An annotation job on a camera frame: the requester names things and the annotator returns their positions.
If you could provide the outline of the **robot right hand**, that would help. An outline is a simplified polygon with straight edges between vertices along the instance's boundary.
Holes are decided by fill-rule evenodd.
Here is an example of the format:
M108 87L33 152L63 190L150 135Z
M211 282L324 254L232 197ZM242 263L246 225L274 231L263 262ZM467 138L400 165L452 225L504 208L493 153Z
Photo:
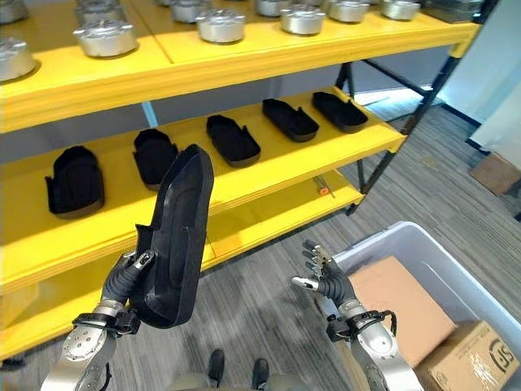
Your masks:
M303 242L303 248L303 254L309 259L307 267L313 272L313 277L292 277L293 285L331 299L337 308L344 302L357 299L347 274L320 244L307 239Z

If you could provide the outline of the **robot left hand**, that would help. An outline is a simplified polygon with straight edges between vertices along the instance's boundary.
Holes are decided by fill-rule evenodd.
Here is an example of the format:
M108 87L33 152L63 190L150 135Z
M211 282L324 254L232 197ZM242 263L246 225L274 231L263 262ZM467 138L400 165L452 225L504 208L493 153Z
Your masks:
M115 316L125 310L127 302L138 285L142 273L154 261L151 249L138 255L135 250L123 253L111 268L103 283L98 307L105 314Z

